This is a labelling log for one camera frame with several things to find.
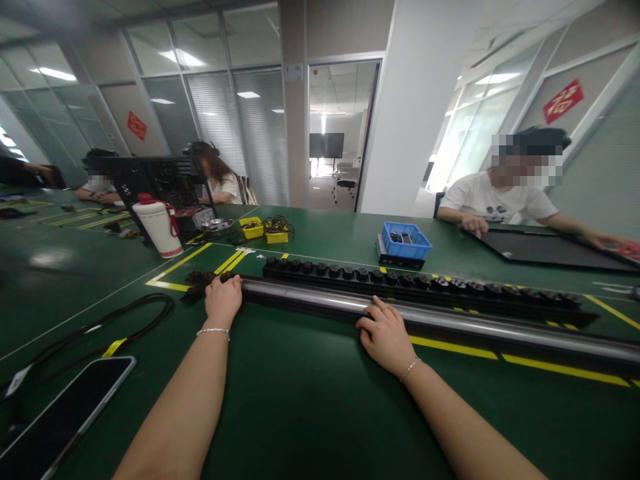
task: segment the green workbench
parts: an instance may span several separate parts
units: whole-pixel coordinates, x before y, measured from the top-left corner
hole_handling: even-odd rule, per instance
[[[184,254],[164,261],[141,239],[107,233],[108,217],[96,210],[62,212],[63,203],[97,208],[74,201],[70,192],[30,192],[29,198],[18,208],[37,215],[0,221],[1,382],[46,345],[143,295],[164,292],[177,301],[170,318],[119,352],[135,356],[136,368],[55,477],[108,479],[205,319],[202,302],[178,301],[185,277],[192,270],[215,270],[236,251],[223,241],[186,245]],[[282,214],[296,228],[287,244],[247,244],[256,252],[233,267],[241,275],[261,274],[260,254],[373,268],[382,222],[415,223],[434,246],[423,272],[574,292],[582,295],[584,309],[601,315],[586,331],[640,339],[640,305],[620,287],[636,284],[629,274],[508,264],[454,226],[432,219],[266,206],[219,210],[232,219]],[[87,335],[42,376],[137,330],[158,312],[159,305],[148,305]],[[413,340],[422,360],[549,478],[640,477],[638,379]],[[78,371],[28,395],[25,417],[34,418]],[[0,407],[3,435],[8,424]],[[231,332],[223,411],[203,470],[203,478],[214,477],[453,474],[410,396],[370,360],[351,324],[245,304]]]

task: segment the black phone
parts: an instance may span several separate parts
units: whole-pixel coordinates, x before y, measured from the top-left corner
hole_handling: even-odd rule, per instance
[[[50,479],[134,365],[133,357],[88,364],[0,455],[2,477]]]

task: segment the blue box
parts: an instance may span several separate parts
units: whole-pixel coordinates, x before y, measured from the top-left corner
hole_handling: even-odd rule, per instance
[[[392,231],[398,235],[408,233],[413,243],[394,242],[391,240]],[[387,254],[394,257],[424,260],[429,250],[433,248],[420,229],[411,223],[384,222],[382,238],[385,242]]]

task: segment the yellow container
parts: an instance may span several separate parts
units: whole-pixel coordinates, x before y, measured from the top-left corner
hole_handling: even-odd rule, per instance
[[[271,222],[266,222],[266,228],[269,228]],[[267,243],[287,243],[289,241],[288,232],[278,232],[278,233],[265,233],[267,237]]]
[[[262,237],[265,234],[265,226],[262,224],[262,221],[258,217],[240,219],[240,225],[242,226],[248,225],[250,223],[255,223],[257,227],[252,227],[248,229],[242,228],[242,232],[245,234],[245,238],[247,240]]]

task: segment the bracelet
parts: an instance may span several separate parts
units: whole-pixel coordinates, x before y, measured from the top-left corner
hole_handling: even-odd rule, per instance
[[[226,333],[227,336],[229,337],[229,341],[231,341],[231,336],[229,335],[229,329],[202,329],[198,333],[196,333],[195,336],[197,337],[201,333],[210,332],[210,331],[218,331],[218,332]]]
[[[412,370],[412,368],[415,367],[415,364],[418,362],[421,362],[422,360],[420,360],[418,357],[414,358],[413,361],[411,362],[410,366],[408,369],[405,370],[405,372],[402,374],[402,377],[398,378],[398,380],[400,380],[400,383],[402,383],[402,380],[405,379],[405,377],[409,374],[409,372]]]

